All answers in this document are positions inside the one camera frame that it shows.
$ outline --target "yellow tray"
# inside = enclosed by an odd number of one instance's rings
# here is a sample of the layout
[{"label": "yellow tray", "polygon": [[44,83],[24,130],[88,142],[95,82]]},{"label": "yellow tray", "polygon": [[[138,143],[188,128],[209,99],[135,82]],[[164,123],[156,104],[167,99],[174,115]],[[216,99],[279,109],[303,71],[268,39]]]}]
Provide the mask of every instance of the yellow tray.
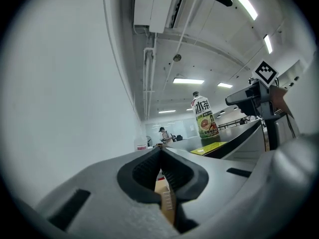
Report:
[{"label": "yellow tray", "polygon": [[213,142],[207,146],[192,150],[191,153],[197,154],[197,155],[205,155],[206,153],[222,146],[223,144],[225,144],[226,141],[218,141],[218,142]]}]

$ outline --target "railing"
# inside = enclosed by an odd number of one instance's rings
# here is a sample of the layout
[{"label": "railing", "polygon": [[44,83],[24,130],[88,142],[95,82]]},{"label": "railing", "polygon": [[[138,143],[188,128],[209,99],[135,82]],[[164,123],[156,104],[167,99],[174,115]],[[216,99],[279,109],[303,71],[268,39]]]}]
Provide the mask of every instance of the railing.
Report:
[{"label": "railing", "polygon": [[233,120],[231,122],[228,122],[228,123],[224,123],[224,124],[221,124],[219,125],[218,129],[226,129],[228,127],[233,127],[233,126],[238,126],[240,125],[240,120],[244,119],[244,122],[247,123],[249,122],[249,117],[242,117],[241,119],[237,119],[237,120]]}]

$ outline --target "fluorescent light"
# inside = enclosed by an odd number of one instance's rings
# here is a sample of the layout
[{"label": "fluorescent light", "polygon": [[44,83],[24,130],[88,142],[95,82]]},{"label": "fluorescent light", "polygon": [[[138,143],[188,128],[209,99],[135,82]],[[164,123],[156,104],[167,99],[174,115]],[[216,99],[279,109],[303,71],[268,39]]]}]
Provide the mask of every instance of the fluorescent light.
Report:
[{"label": "fluorescent light", "polygon": [[182,79],[182,78],[175,78],[173,83],[188,83],[188,84],[202,84],[203,80],[192,80],[192,79]]},{"label": "fluorescent light", "polygon": [[229,89],[230,89],[233,85],[229,85],[229,84],[226,84],[226,83],[219,83],[218,86],[219,86],[219,87],[225,87],[225,88],[229,88]]},{"label": "fluorescent light", "polygon": [[269,36],[266,34],[266,36],[264,37],[265,43],[267,45],[267,49],[269,54],[273,52],[273,48],[271,47],[271,43],[270,43],[270,39]]},{"label": "fluorescent light", "polygon": [[176,110],[171,110],[171,111],[161,111],[159,114],[164,114],[164,113],[173,113],[176,112]]},{"label": "fluorescent light", "polygon": [[255,9],[253,8],[249,0],[238,0],[238,1],[245,7],[245,9],[248,11],[248,13],[253,18],[253,20],[255,20],[258,14],[256,13]]}]

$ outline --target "bottle label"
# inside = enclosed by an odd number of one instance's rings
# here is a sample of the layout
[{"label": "bottle label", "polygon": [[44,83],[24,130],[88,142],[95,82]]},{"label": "bottle label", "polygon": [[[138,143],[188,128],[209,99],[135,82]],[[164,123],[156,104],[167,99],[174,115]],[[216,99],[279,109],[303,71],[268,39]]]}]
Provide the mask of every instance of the bottle label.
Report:
[{"label": "bottle label", "polygon": [[199,136],[207,138],[218,135],[219,132],[208,99],[199,96],[191,102],[191,107],[196,116]]},{"label": "bottle label", "polygon": [[138,145],[138,150],[146,149],[146,145]]}]

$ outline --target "plastic bottle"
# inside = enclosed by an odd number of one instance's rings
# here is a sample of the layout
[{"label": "plastic bottle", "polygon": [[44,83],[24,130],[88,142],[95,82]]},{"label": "plastic bottle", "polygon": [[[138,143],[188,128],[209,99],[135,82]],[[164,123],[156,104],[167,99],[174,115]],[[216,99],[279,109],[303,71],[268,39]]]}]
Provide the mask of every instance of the plastic bottle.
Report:
[{"label": "plastic bottle", "polygon": [[198,91],[194,92],[193,96],[191,107],[196,117],[199,136],[201,138],[217,136],[219,132],[208,99],[200,96]]},{"label": "plastic bottle", "polygon": [[148,139],[146,136],[140,136],[135,138],[134,140],[135,151],[147,149],[148,147]]}]

